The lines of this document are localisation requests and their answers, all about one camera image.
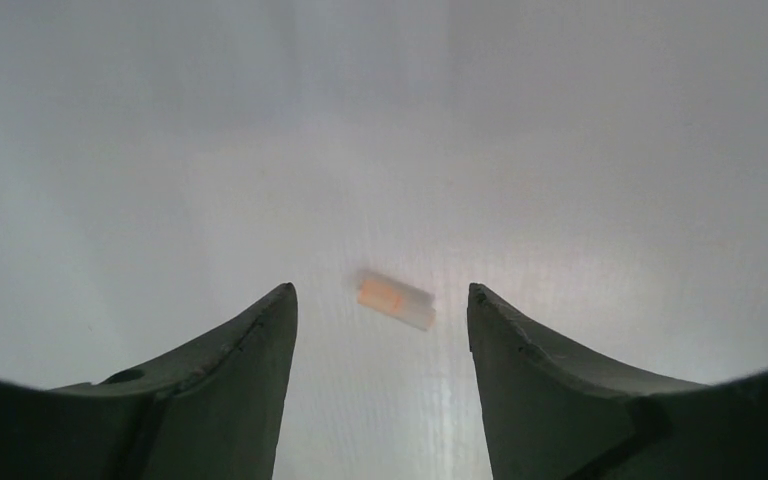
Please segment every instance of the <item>translucent plastic piece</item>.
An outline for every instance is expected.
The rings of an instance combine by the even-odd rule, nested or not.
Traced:
[[[434,323],[434,297],[418,288],[372,272],[361,275],[359,304],[420,330]]]

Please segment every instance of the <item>small object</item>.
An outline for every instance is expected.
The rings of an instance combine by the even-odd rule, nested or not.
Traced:
[[[434,297],[373,272],[362,272],[358,303],[420,330],[434,323]]]

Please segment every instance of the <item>white wall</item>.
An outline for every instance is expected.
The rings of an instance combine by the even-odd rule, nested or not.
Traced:
[[[768,366],[768,2],[0,0],[0,377],[97,381],[295,282],[275,478],[489,478],[470,281]],[[432,291],[423,334],[354,304]]]

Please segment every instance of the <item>white background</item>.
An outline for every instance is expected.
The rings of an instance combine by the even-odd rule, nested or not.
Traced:
[[[767,367],[768,2],[0,0],[1,378],[101,380],[283,281],[277,480],[490,477],[470,281],[659,373]]]

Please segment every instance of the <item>gray surface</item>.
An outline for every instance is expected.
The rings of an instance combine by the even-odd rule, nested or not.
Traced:
[[[276,479],[410,480],[489,477],[470,281],[659,373],[768,366],[768,2],[34,3],[0,1],[0,377],[98,381],[292,280]]]

